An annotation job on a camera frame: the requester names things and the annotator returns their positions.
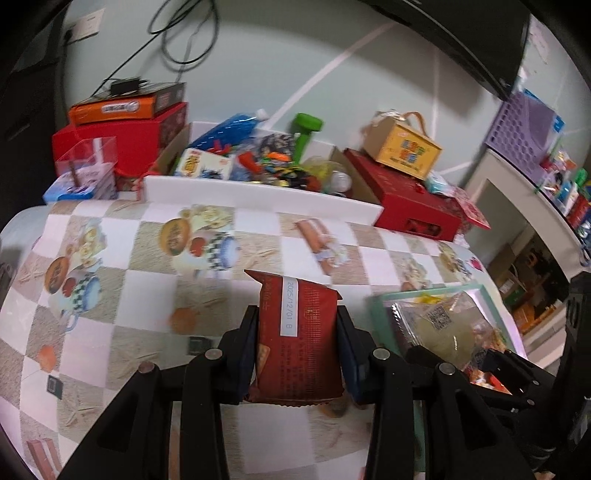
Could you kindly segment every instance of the clear plastic snack bag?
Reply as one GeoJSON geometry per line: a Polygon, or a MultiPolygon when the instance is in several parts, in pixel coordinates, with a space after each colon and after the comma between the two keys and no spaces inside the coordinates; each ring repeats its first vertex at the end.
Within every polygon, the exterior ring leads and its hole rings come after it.
{"type": "Polygon", "coordinates": [[[402,354],[423,345],[464,370],[478,366],[483,350],[495,346],[494,328],[466,292],[434,304],[398,301],[390,308],[402,354]]]}

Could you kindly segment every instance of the qr code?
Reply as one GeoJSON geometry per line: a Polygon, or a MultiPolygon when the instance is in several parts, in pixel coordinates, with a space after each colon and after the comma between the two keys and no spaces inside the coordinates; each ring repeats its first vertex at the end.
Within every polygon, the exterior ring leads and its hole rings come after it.
{"type": "Polygon", "coordinates": [[[437,305],[428,310],[425,313],[425,317],[437,330],[444,329],[452,322],[452,319],[449,318],[446,309],[442,305],[437,305]]]}

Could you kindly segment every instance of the red pouch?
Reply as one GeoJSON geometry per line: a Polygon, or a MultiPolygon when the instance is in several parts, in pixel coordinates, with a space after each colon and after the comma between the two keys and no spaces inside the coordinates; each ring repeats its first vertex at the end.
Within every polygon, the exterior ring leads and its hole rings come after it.
{"type": "Polygon", "coordinates": [[[247,400],[299,407],[339,398],[339,292],[297,278],[245,272],[262,284],[256,380],[247,400]]]}

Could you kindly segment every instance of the green toy dumbbell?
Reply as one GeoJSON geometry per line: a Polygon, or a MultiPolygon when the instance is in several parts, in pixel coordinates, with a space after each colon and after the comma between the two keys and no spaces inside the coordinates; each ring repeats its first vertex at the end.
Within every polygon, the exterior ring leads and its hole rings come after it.
{"type": "Polygon", "coordinates": [[[300,162],[301,156],[306,149],[306,145],[308,145],[308,142],[310,141],[312,132],[319,132],[322,130],[324,122],[320,118],[308,115],[307,113],[298,113],[294,118],[293,124],[295,125],[296,133],[299,133],[299,136],[295,141],[294,155],[292,157],[292,161],[297,164],[300,162]]]}

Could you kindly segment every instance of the rope handle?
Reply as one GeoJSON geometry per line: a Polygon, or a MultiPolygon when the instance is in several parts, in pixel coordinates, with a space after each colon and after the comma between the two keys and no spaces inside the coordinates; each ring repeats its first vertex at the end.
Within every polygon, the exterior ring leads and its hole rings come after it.
{"type": "Polygon", "coordinates": [[[425,135],[425,137],[429,137],[429,135],[427,134],[427,129],[425,129],[425,119],[423,118],[423,116],[419,112],[406,112],[402,114],[406,121],[408,121],[409,115],[413,115],[417,118],[418,123],[421,126],[421,130],[423,131],[423,135],[425,135]]]}

